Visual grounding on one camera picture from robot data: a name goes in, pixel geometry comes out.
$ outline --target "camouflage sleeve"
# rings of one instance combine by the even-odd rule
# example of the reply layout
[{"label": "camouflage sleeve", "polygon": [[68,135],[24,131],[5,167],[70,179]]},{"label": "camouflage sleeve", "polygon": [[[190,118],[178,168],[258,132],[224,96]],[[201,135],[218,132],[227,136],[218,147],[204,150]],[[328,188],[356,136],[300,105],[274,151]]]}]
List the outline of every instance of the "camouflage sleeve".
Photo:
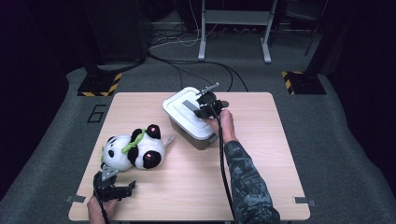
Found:
[{"label": "camouflage sleeve", "polygon": [[225,145],[231,175],[235,223],[280,223],[267,186],[239,142]]}]

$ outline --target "stuffed animal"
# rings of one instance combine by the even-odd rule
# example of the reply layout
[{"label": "stuffed animal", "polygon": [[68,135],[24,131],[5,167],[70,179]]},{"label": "stuffed animal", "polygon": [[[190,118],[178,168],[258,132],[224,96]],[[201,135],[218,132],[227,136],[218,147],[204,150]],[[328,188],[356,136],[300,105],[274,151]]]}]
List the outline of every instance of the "stuffed animal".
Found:
[{"label": "stuffed animal", "polygon": [[165,146],[160,127],[151,124],[147,129],[136,129],[129,134],[110,137],[103,147],[102,166],[105,164],[119,171],[135,166],[151,169],[163,162]]}]

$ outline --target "container with white lid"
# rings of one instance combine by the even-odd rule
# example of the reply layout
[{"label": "container with white lid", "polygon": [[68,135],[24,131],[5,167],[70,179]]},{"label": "container with white lid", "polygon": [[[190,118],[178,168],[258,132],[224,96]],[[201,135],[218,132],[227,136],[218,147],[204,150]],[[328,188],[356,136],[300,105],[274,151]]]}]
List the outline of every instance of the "container with white lid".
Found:
[{"label": "container with white lid", "polygon": [[202,119],[198,119],[193,110],[199,109],[197,95],[199,91],[193,87],[184,88],[163,102],[163,110],[169,115],[172,127],[193,146],[206,149],[217,139],[212,128]]}]

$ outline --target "black chair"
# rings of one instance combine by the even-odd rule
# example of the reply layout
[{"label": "black chair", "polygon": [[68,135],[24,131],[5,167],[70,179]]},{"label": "black chair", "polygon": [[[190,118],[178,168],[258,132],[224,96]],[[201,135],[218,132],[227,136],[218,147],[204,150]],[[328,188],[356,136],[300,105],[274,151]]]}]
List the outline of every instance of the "black chair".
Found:
[{"label": "black chair", "polygon": [[[317,33],[318,27],[320,25],[320,21],[323,17],[323,13],[328,4],[328,0],[325,1],[286,1],[284,6],[281,6],[281,13],[283,18],[287,18],[290,22],[298,22],[308,25],[312,28],[311,30],[311,40],[309,41],[308,48],[306,49],[305,55],[308,54],[309,49],[311,48],[312,42],[314,41],[315,34]],[[280,19],[276,23],[271,46],[274,42],[276,30],[280,24]]]}]

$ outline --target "wooden tabletop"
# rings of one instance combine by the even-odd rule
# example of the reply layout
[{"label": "wooden tabletop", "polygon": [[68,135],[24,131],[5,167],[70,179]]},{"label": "wooden tabletop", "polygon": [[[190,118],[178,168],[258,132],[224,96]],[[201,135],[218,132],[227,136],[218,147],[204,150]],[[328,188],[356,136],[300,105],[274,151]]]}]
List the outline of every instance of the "wooden tabletop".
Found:
[{"label": "wooden tabletop", "polygon": [[[100,171],[102,146],[111,136],[158,124],[166,149],[163,164],[151,170],[131,168],[117,175],[116,186],[136,180],[132,197],[117,205],[113,220],[129,221],[205,221],[233,220],[221,179],[219,140],[198,150],[171,126],[163,101],[172,92],[122,92],[114,96],[106,120],[92,151],[77,195],[84,203],[73,203],[69,218],[88,220],[87,201],[92,196],[93,176]],[[296,204],[292,197],[304,197],[290,148],[276,110],[274,98],[267,92],[215,92],[228,101],[233,113],[236,136],[252,157],[282,220],[306,220],[307,205]],[[225,164],[230,181],[227,164]]]}]

